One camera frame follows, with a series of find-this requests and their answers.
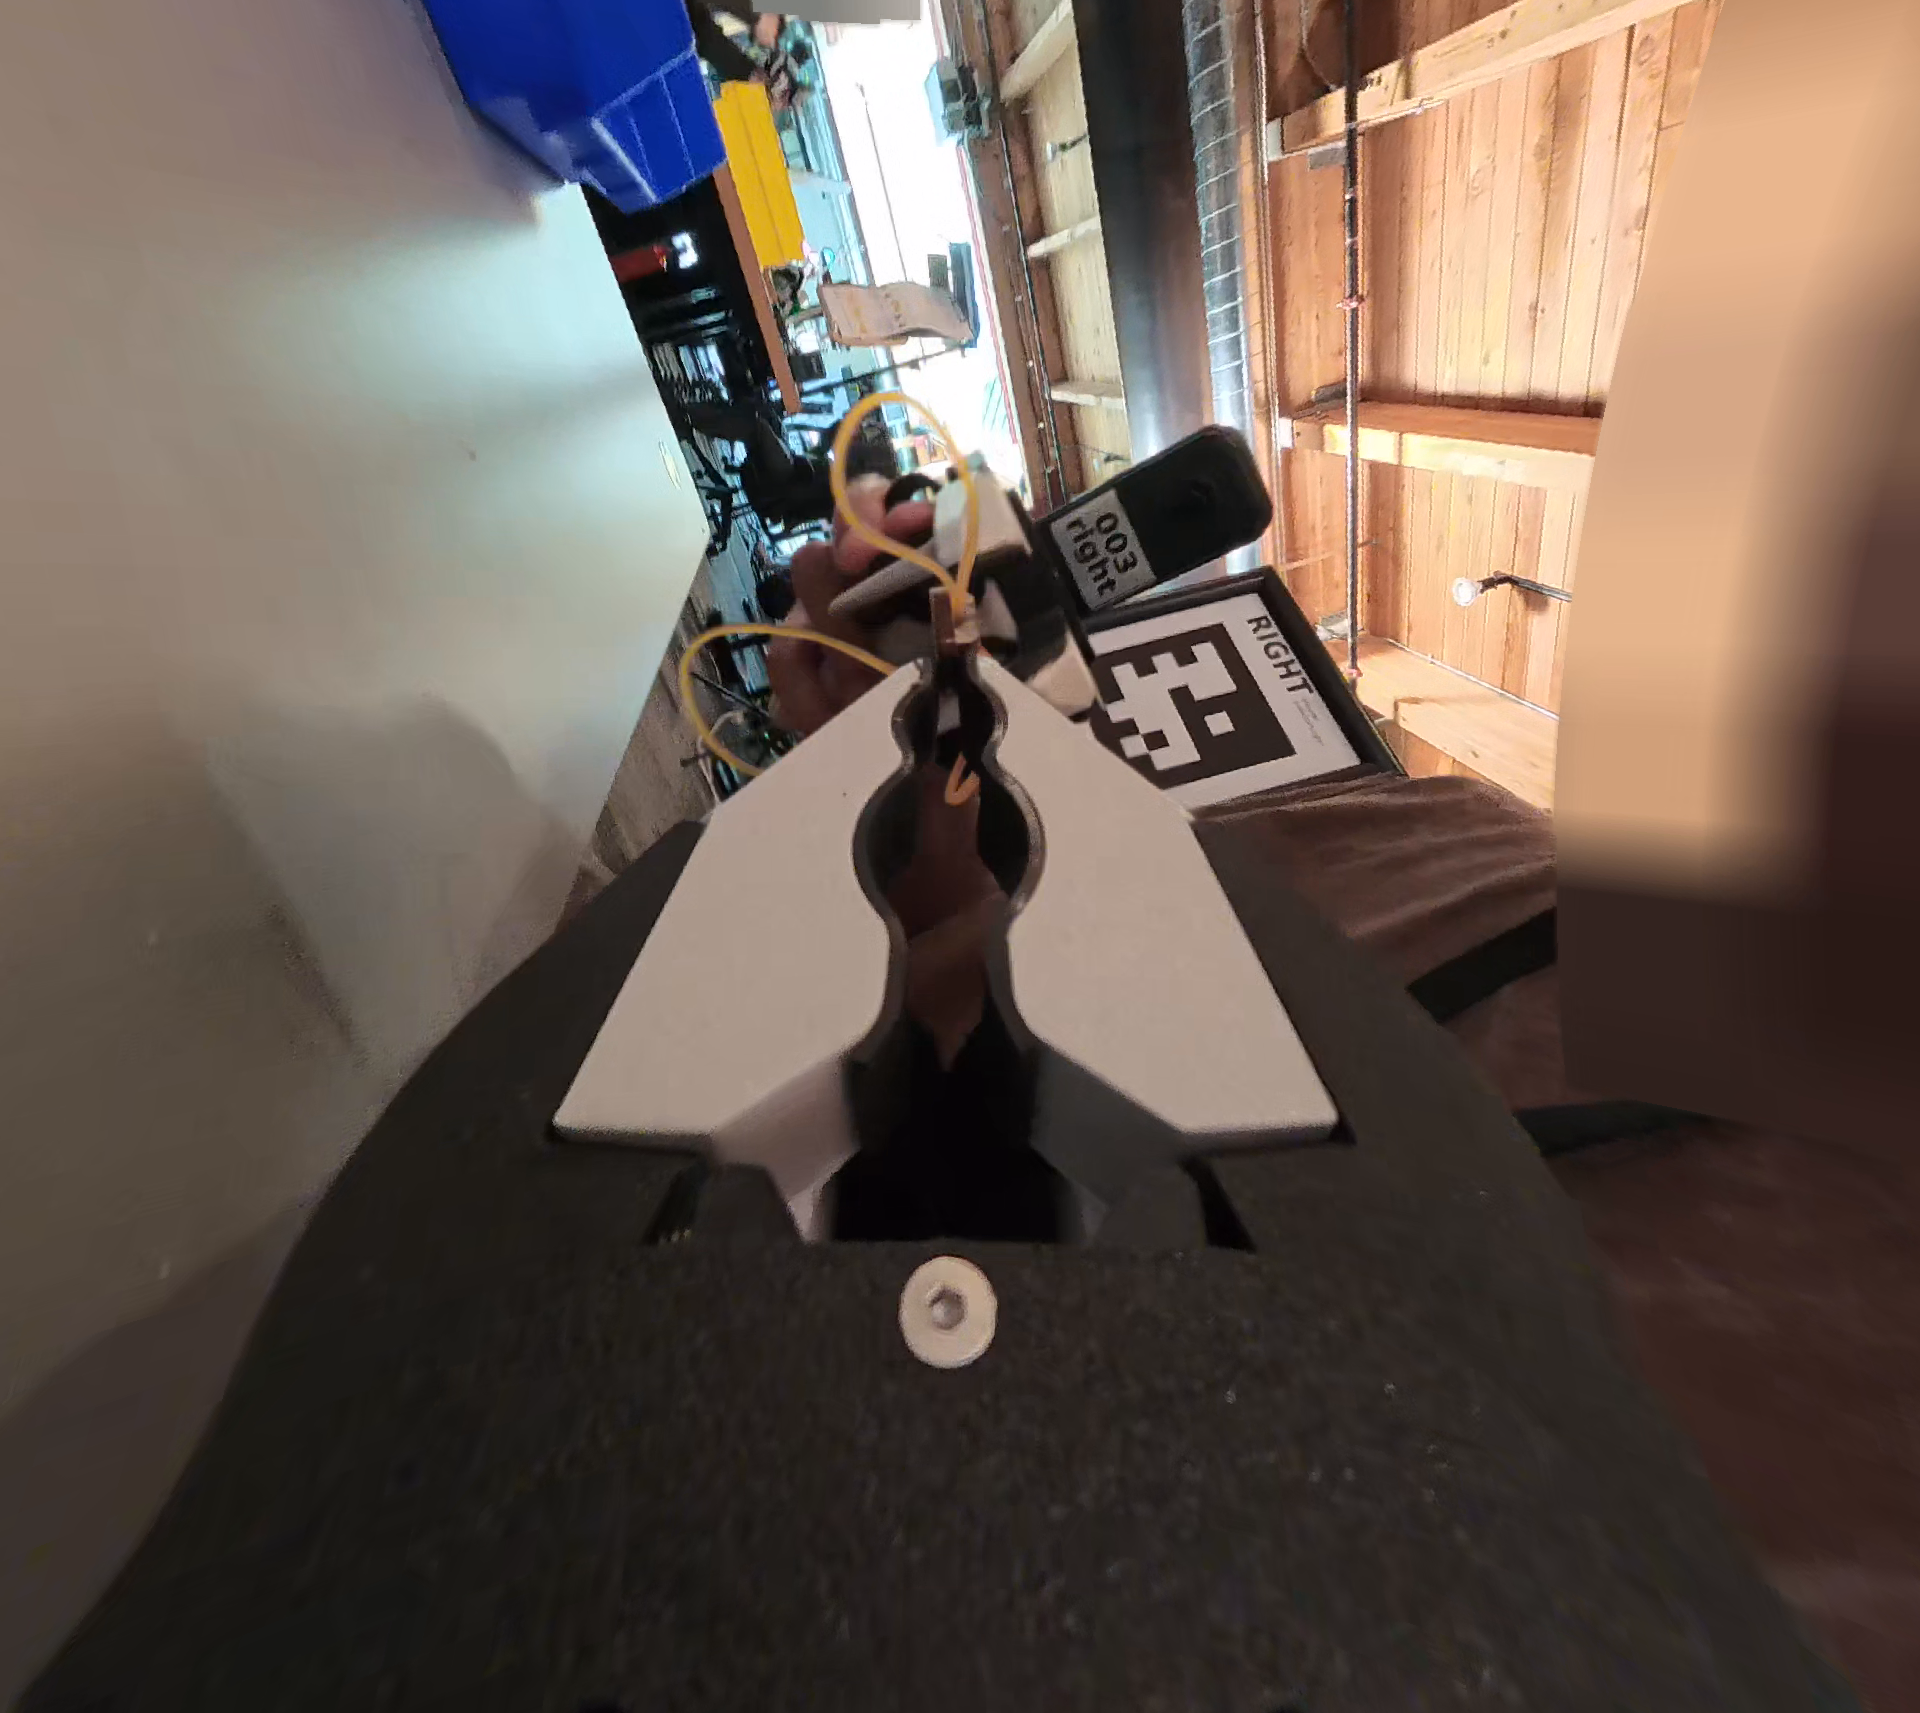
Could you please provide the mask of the framed black-white marker sign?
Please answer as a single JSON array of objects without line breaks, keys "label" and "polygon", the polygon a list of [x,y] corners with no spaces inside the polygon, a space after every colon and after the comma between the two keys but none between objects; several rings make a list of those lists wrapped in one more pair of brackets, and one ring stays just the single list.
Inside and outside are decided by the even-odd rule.
[{"label": "framed black-white marker sign", "polygon": [[1140,596],[1084,629],[1094,736],[1189,812],[1404,775],[1269,569]]}]

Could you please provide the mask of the small wooden model part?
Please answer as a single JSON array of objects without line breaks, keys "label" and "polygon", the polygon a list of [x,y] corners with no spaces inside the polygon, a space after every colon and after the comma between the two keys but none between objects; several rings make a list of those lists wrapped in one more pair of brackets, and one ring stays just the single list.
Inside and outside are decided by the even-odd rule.
[{"label": "small wooden model part", "polygon": [[977,685],[979,632],[971,596],[934,588],[929,623],[929,750],[956,761],[975,738],[975,715],[983,702]]}]

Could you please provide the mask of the person's right hand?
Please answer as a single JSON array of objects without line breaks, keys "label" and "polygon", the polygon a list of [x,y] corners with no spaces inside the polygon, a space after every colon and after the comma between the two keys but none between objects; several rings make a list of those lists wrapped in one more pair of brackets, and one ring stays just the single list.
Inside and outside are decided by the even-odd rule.
[{"label": "person's right hand", "polygon": [[791,602],[784,630],[764,657],[780,722],[801,738],[822,730],[895,665],[875,645],[870,626],[833,613],[842,593],[879,566],[895,564],[863,536],[863,528],[883,533],[902,549],[922,549],[934,528],[934,508],[924,498],[887,506],[889,483],[877,475],[848,478],[845,498],[855,522],[836,513],[830,536],[801,547],[787,562]]}]

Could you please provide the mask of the yellow plastic bin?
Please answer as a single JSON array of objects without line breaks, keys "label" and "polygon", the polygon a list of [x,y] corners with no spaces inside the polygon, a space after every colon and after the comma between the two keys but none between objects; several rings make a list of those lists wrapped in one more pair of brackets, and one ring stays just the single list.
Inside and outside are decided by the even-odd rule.
[{"label": "yellow plastic bin", "polygon": [[725,83],[714,95],[732,188],[761,268],[805,261],[791,172],[764,85]]}]

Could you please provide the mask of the black steel rod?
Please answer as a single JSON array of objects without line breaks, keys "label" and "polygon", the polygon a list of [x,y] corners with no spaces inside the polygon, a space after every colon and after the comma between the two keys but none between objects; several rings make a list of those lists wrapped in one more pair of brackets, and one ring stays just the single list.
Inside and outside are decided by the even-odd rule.
[{"label": "black steel rod", "polygon": [[1362,629],[1362,168],[1359,168],[1359,80],[1362,0],[1340,0],[1340,200],[1341,200],[1341,510],[1343,510],[1343,665],[1350,688],[1359,681]]}]

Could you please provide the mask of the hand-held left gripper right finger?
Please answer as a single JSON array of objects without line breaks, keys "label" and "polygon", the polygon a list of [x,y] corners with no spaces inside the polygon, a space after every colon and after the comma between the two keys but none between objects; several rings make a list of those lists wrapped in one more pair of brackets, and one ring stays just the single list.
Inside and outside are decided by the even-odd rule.
[{"label": "hand-held left gripper right finger", "polygon": [[1189,816],[997,663],[968,674],[1025,848],[987,984],[1067,1224],[1194,1158],[1331,1140],[1331,1093]]}]

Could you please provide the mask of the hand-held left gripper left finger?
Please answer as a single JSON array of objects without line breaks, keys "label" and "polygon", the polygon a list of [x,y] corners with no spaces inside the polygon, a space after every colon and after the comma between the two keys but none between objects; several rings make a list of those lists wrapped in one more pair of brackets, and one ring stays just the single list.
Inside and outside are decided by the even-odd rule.
[{"label": "hand-held left gripper left finger", "polygon": [[805,1241],[858,1146],[848,1063],[900,1007],[865,838],[914,768],[908,663],[696,833],[552,1116],[558,1137],[764,1172]]}]

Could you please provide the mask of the silver ventilation duct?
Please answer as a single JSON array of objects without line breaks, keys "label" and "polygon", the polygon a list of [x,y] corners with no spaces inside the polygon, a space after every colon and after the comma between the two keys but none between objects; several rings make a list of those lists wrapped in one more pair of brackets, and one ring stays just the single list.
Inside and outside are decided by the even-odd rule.
[{"label": "silver ventilation duct", "polygon": [[1211,418],[1272,466],[1255,0],[1177,0]]}]

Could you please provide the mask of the wooden workbench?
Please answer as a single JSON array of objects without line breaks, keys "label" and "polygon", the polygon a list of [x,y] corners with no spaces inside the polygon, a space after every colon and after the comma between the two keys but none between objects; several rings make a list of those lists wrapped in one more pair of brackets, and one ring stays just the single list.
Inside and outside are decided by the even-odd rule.
[{"label": "wooden workbench", "polygon": [[773,309],[773,291],[758,261],[756,240],[735,187],[732,165],[721,163],[711,175],[711,187],[725,218],[732,254],[739,264],[738,276],[748,296],[748,311],[754,321],[756,345],[766,357],[766,365],[780,396],[784,412],[801,410],[804,394],[796,382],[790,362],[787,342],[780,317]]}]

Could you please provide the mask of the tan rubber band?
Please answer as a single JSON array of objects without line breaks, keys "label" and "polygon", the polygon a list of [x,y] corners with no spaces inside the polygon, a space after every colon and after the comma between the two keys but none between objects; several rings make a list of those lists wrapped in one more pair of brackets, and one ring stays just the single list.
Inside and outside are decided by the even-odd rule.
[{"label": "tan rubber band", "polygon": [[[831,445],[828,451],[828,483],[830,483],[833,515],[858,539],[862,535],[867,535],[879,549],[893,549],[895,542],[882,539],[872,528],[870,521],[862,516],[859,503],[851,497],[851,487],[849,487],[849,454],[851,454],[851,446],[858,436],[859,424],[872,410],[879,408],[882,405],[906,405],[914,412],[922,414],[925,427],[932,431],[936,440],[943,446],[946,456],[952,462],[950,473],[966,477],[973,473],[973,469],[968,462],[966,454],[957,448],[956,440],[946,431],[946,427],[937,422],[937,418],[932,417],[929,410],[914,402],[910,396],[900,393],[882,393],[870,401],[853,405],[848,410],[848,414],[842,417],[837,428],[833,431]],[[973,607],[975,625],[977,629],[981,629],[977,602],[973,598],[971,598],[971,607]],[[820,650],[842,655],[862,665],[863,668],[874,671],[877,676],[886,676],[898,668],[893,661],[887,661],[886,657],[877,655],[875,650],[863,645],[851,643],[851,638],[842,638],[831,630],[820,630],[813,626],[804,626],[793,623],[749,623],[749,621],[725,623],[693,635],[691,641],[683,646],[678,663],[678,688],[679,688],[681,711],[687,722],[691,724],[693,736],[700,748],[703,750],[703,755],[711,762],[717,762],[730,768],[734,775],[738,775],[739,783],[745,783],[758,776],[760,773],[768,771],[768,765],[754,765],[745,756],[734,753],[732,746],[728,746],[719,738],[724,721],[705,719],[702,712],[700,700],[696,697],[698,659],[707,650],[709,645],[715,645],[721,641],[734,641],[734,638],[796,641],[801,645],[811,645],[811,646],[817,646]]]}]

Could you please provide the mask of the plywood instruction board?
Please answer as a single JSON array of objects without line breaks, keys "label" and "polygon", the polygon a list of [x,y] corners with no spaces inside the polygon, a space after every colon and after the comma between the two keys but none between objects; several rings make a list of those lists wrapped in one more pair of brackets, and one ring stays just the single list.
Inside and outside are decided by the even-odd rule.
[{"label": "plywood instruction board", "polygon": [[817,300],[830,342],[843,350],[898,347],[914,339],[969,348],[977,337],[969,312],[946,287],[822,283]]}]

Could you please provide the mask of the person's brown shirt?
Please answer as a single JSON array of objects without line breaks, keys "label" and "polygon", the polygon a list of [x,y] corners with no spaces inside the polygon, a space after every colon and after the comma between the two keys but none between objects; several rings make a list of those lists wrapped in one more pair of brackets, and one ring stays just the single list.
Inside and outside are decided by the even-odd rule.
[{"label": "person's brown shirt", "polygon": [[1916,1172],[1566,1074],[1552,822],[1471,776],[1209,809],[1423,998],[1572,1198],[1646,1382],[1867,1710],[1917,1708]]}]

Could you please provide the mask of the black ceiling pipe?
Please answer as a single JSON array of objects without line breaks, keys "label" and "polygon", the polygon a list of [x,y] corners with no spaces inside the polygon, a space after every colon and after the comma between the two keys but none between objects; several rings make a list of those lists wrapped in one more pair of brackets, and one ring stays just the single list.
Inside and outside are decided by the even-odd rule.
[{"label": "black ceiling pipe", "polygon": [[1072,0],[1131,454],[1211,421],[1183,0]]}]

